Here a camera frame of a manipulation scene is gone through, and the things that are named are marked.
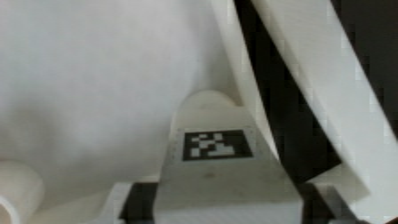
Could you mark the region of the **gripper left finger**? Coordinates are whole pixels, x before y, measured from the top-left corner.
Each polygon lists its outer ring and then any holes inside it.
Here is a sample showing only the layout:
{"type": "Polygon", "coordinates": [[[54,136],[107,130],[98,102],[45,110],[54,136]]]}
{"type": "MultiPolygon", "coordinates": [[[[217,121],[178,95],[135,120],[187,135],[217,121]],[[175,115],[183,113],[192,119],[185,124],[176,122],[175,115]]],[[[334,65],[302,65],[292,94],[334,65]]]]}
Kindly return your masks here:
{"type": "Polygon", "coordinates": [[[96,224],[155,224],[157,188],[157,182],[114,185],[96,224]]]}

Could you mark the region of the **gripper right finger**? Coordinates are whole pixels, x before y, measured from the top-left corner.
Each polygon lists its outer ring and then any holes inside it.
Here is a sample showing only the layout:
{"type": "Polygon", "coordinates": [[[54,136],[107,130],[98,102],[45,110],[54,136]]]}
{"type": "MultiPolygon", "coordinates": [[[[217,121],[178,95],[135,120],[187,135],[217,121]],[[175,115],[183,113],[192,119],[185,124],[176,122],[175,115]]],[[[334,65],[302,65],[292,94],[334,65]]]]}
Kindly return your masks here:
{"type": "Polygon", "coordinates": [[[304,199],[302,224],[361,224],[349,204],[331,185],[299,186],[304,199]]]}

